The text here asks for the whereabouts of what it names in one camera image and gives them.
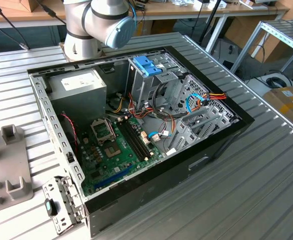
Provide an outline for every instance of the slotted aluminum table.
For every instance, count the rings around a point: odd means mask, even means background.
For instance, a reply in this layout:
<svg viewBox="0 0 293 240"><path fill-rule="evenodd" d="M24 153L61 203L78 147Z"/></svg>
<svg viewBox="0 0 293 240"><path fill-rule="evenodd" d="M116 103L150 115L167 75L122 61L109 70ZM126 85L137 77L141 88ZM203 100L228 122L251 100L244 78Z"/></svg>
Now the slotted aluminum table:
<svg viewBox="0 0 293 240"><path fill-rule="evenodd" d="M260 32L264 30L266 31L266 35L262 37L259 46L256 47L253 54L251 55L252 58L256 56L258 51L260 50L260 46L263 46L267 37L271 34L280 41L287 44L289 47L293 48L293 20L274 20L274 21L260 21L256 26L254 32L252 33L251 37L247 41L246 45L244 46L243 50L241 51L240 55L238 56L237 60L235 61L234 65L231 68L231 73L235 73L238 67L240 66L241 62L246 57L247 52L251 48L251 46L255 43L257 37L259 36ZM282 67L281 72L283 72L293 61L292 57L286 62L286 64Z"/></svg>
<svg viewBox="0 0 293 240"><path fill-rule="evenodd" d="M97 236L98 240L293 239L293 125L191 39L134 37L107 55L172 45L255 118L218 160ZM0 53L0 127L25 130L34 197L0 211L0 240L55 239L41 186L63 175L26 69L65 63L59 47ZM87 239L79 224L61 239Z"/></svg>

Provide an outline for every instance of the red cable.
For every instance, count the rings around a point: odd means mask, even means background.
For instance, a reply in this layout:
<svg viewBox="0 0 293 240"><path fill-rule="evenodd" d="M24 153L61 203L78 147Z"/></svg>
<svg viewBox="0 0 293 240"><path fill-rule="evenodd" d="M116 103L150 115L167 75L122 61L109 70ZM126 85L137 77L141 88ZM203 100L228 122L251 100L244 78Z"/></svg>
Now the red cable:
<svg viewBox="0 0 293 240"><path fill-rule="evenodd" d="M72 120L65 114L61 113L60 115L62 115L63 117L65 117L71 124L71 127L73 129L73 134L74 134L74 142L75 142L75 154L78 152L78 143L77 143L77 134L76 134L76 129L75 126L73 125Z"/></svg>

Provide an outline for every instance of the metal bracket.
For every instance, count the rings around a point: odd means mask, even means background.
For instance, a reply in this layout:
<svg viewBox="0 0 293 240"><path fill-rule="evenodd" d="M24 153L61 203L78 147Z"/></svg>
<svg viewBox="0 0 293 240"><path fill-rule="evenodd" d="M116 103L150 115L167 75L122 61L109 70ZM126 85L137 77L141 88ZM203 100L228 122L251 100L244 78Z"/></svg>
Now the metal bracket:
<svg viewBox="0 0 293 240"><path fill-rule="evenodd" d="M53 217L55 230L62 234L86 217L85 208L82 204L76 186L69 176L54 177L42 186L45 198L54 204L56 215Z"/></svg>

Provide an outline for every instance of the green circuit board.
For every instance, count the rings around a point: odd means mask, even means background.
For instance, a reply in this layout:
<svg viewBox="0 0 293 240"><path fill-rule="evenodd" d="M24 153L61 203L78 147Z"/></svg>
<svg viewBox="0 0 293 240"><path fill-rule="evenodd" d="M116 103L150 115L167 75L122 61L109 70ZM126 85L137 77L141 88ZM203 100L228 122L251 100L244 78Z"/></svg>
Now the green circuit board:
<svg viewBox="0 0 293 240"><path fill-rule="evenodd" d="M142 141L140 133L143 130L138 121L135 118L130 118L128 123L136 131L136 135ZM89 196L163 158L161 152L150 144L146 145L146 148L149 152L152 152L153 155L148 160L139 159L119 130L118 123L112 122L111 126L116 136L114 142L106 141L103 145L98 145L96 136L90 128L83 133L88 139L88 142L85 144L83 139L80 139L81 144L79 145L79 150L81 151L80 157L82 159L81 168L85 175L82 189L85 196ZM109 146L108 149L111 153L119 150L120 153L108 157L106 146Z"/></svg>

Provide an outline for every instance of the ram slot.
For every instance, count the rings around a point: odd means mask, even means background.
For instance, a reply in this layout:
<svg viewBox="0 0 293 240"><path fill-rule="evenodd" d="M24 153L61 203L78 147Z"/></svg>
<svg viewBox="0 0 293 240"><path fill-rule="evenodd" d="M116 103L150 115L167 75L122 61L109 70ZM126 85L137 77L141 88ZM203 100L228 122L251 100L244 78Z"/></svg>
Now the ram slot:
<svg viewBox="0 0 293 240"><path fill-rule="evenodd" d="M149 153L145 144L136 135L136 132L132 129L130 123L127 121L120 122L117 124L117 127L140 161L144 161L145 158L151 157L151 154Z"/></svg>

